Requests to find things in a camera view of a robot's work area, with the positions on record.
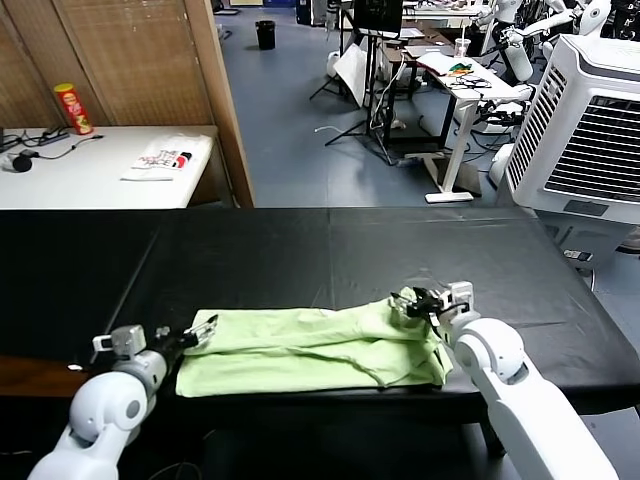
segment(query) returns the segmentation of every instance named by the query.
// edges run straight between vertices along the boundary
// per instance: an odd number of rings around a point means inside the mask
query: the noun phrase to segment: vent grille
[[[518,136],[507,167],[509,179],[514,189],[520,184],[553,112],[560,102],[566,85],[567,80],[562,73],[555,66],[551,66],[535,105],[529,112],[527,125]]]
[[[545,189],[640,203],[640,102],[593,97]]]

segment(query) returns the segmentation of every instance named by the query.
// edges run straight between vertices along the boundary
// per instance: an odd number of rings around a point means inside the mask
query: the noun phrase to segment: trash can
[[[258,32],[260,50],[276,48],[276,22],[273,20],[260,20],[256,22],[256,32]]]

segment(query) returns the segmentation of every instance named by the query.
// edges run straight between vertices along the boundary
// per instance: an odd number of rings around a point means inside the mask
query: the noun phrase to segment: wooden surface
[[[25,47],[37,65],[48,91],[59,83],[74,84],[93,125],[109,125],[89,79],[78,60],[51,0],[4,0]],[[56,106],[62,110],[59,102]],[[66,125],[70,125],[64,116]],[[20,125],[35,127],[37,125]]]
[[[231,98],[227,70],[216,33],[211,2],[208,0],[184,0],[184,2],[211,102],[214,123],[220,132],[220,144],[233,193],[241,207],[253,207],[253,187],[249,178],[238,118]]]
[[[63,121],[19,32],[0,2],[0,125],[51,127]]]
[[[62,362],[0,355],[0,396],[73,397],[86,379]]]
[[[180,0],[53,0],[114,125],[209,125]]]

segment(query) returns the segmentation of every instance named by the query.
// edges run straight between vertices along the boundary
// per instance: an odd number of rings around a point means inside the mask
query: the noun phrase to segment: wooden wall panel
[[[35,67],[12,31],[0,4],[0,126],[4,128],[53,127],[61,117],[46,94]]]
[[[4,0],[4,4],[49,90],[59,83],[73,83],[91,123],[109,125],[51,0]]]
[[[253,207],[253,188],[249,178],[246,153],[231,98],[231,88],[222,58],[211,2],[209,0],[184,0],[184,2],[215,124],[220,132],[220,144],[233,193],[241,207]]]
[[[53,0],[117,125],[210,125],[180,0]]]

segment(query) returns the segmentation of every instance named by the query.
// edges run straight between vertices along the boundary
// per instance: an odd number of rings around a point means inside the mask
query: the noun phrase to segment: cable
[[[200,469],[198,468],[198,466],[195,463],[191,463],[191,462],[174,463],[173,465],[169,465],[168,467],[164,467],[163,469],[158,470],[156,473],[151,475],[147,480],[155,480],[160,475],[162,475],[163,473],[168,472],[172,468],[176,468],[176,467],[180,468],[180,467],[183,467],[183,466],[189,466],[189,467],[193,468],[196,471],[196,474],[198,475],[198,479],[202,480],[202,472],[200,471]]]
[[[510,143],[510,142],[513,141],[513,139],[511,138],[511,133],[507,133],[506,130],[503,133],[495,133],[493,135],[496,135],[498,138],[503,137],[505,135],[509,135],[509,140],[507,140],[505,143]],[[486,146],[486,145],[483,145],[482,143],[480,143],[478,141],[478,138],[476,137],[476,132],[474,132],[473,130],[471,130],[471,136],[473,137],[473,140],[476,142],[476,145],[479,146],[485,152],[497,152],[498,150],[500,150],[500,148],[493,148],[493,145],[495,145],[495,143],[498,140],[498,138],[496,138],[496,140],[493,142],[493,144],[491,144],[490,146]]]
[[[215,429],[215,428],[214,428],[213,430],[211,430],[211,431],[207,432],[207,433],[205,434],[205,436],[204,436],[204,437],[202,437],[202,440],[206,440],[207,438],[209,438],[209,437],[210,437],[211,435],[213,435],[214,433],[216,433],[216,429]]]
[[[480,100],[484,98],[484,93],[479,92],[478,88],[491,88],[491,82],[478,77],[477,75],[472,75],[471,73],[465,73],[464,75],[459,75],[456,77],[455,82],[453,82],[449,89],[453,90],[473,90],[478,95],[480,95]]]
[[[45,157],[43,155],[38,154],[38,158],[43,158],[45,160],[57,160],[59,158],[64,157],[65,155],[70,154],[76,148],[78,148],[80,145],[82,145],[84,142],[90,142],[91,140],[100,140],[101,138],[104,138],[104,135],[94,135],[93,137],[83,138],[82,140],[80,140],[80,141],[74,143],[73,145],[71,145],[66,151],[64,151],[60,155],[56,155],[55,157]]]
[[[438,313],[442,315],[443,313],[447,313],[448,311],[458,307],[465,307],[466,308],[465,311],[469,311],[469,302],[454,303],[453,305],[449,305],[447,308],[445,308],[444,310],[441,310]]]
[[[491,145],[489,145],[488,147],[486,147],[486,146],[481,145],[481,144],[479,144],[479,143],[478,143],[478,146],[479,146],[479,147],[481,147],[481,148],[484,148],[484,149],[485,149],[485,151],[484,151],[484,152],[482,152],[482,153],[480,153],[480,154],[478,154],[478,155],[476,155],[476,156],[475,156],[475,157],[473,157],[473,158],[469,158],[469,159],[467,159],[467,160],[463,160],[463,161],[462,161],[462,163],[469,163],[469,162],[473,162],[474,160],[477,160],[477,159],[479,159],[480,157],[482,157],[482,156],[486,155],[486,154],[487,154],[487,152],[496,152],[497,150],[493,149],[493,147],[495,147],[495,146],[496,146],[496,144],[498,143],[498,140],[500,139],[500,137],[502,137],[502,136],[504,136],[504,135],[506,135],[506,134],[507,134],[507,130],[509,130],[509,128],[511,128],[511,127],[507,127],[507,128],[505,129],[505,131],[504,131],[504,132],[502,132],[501,134],[497,135],[497,138],[496,138],[496,139],[493,141],[493,143],[492,143]],[[511,134],[509,134],[509,141],[504,142],[502,145],[506,145],[507,143],[510,143],[510,142],[511,142]]]
[[[340,130],[338,127],[334,127],[333,125],[325,125],[324,127],[318,127],[316,129],[314,129],[313,133],[318,133],[318,132],[321,132],[322,130],[328,130],[328,129],[335,130],[338,133],[344,133],[345,132],[344,130]]]
[[[39,137],[30,137],[30,136],[27,134],[27,130],[26,130],[26,129],[24,129],[24,130],[22,130],[22,135],[20,135],[20,138],[22,139],[22,141],[21,141],[20,143],[22,143],[25,147],[37,147],[37,146],[38,146],[38,143],[39,143],[39,141],[40,141],[40,139],[42,138],[42,136],[39,136]],[[27,143],[27,141],[35,142],[35,144],[34,144],[34,145],[29,145],[29,144]]]
[[[13,455],[30,455],[32,453],[31,450],[18,450],[17,452],[0,452],[0,456],[11,457]]]
[[[387,90],[389,90],[389,88],[391,88],[391,85],[393,85],[393,82],[395,82],[396,80],[398,80],[398,77],[402,74],[402,72],[404,71],[404,67],[406,65],[406,58],[404,56],[404,52],[400,51],[400,55],[402,55],[402,61],[400,62],[400,67],[398,67],[398,71],[396,72],[396,74],[391,78],[391,80],[389,81],[389,84],[385,87],[385,89],[382,91],[382,95],[380,95],[380,100],[378,101],[378,105],[376,105],[375,110],[373,111],[373,115],[371,116],[371,122],[369,123],[369,128],[371,130],[375,130],[376,128],[382,128],[382,126],[384,125],[384,123],[380,123],[377,126],[373,125],[373,122],[375,121],[376,117],[378,116],[378,110],[380,110],[380,106],[382,105],[382,102],[384,101],[384,95],[387,93]]]

